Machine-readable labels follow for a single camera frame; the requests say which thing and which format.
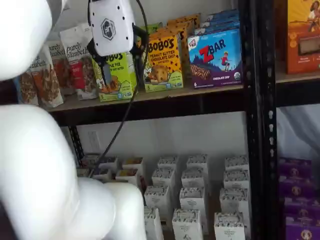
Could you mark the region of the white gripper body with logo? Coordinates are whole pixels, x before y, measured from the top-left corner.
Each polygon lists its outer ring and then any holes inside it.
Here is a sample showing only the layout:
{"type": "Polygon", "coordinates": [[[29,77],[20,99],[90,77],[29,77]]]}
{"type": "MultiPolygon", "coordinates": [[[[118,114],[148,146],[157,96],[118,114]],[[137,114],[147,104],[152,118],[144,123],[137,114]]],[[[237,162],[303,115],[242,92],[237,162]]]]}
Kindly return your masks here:
{"type": "Polygon", "coordinates": [[[135,19],[129,0],[92,0],[89,19],[99,56],[125,53],[133,48],[135,19]]]}

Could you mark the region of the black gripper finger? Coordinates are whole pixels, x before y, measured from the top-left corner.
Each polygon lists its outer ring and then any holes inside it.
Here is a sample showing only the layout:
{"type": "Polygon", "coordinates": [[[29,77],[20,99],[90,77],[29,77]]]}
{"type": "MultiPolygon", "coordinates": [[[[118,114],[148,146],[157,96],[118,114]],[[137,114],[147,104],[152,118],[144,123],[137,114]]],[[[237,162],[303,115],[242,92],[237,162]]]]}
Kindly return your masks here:
{"type": "Polygon", "coordinates": [[[134,59],[141,58],[143,53],[146,51],[149,42],[149,34],[144,29],[132,25],[133,30],[133,47],[130,50],[134,59]]]}
{"type": "Polygon", "coordinates": [[[106,57],[100,56],[97,53],[97,51],[95,49],[95,42],[93,39],[91,39],[90,42],[88,43],[87,50],[89,51],[89,53],[91,54],[91,56],[95,60],[95,62],[98,64],[98,66],[101,70],[103,82],[105,85],[107,85],[108,80],[112,80],[112,75],[111,75],[111,71],[110,71],[110,65],[107,63],[106,57]]]}

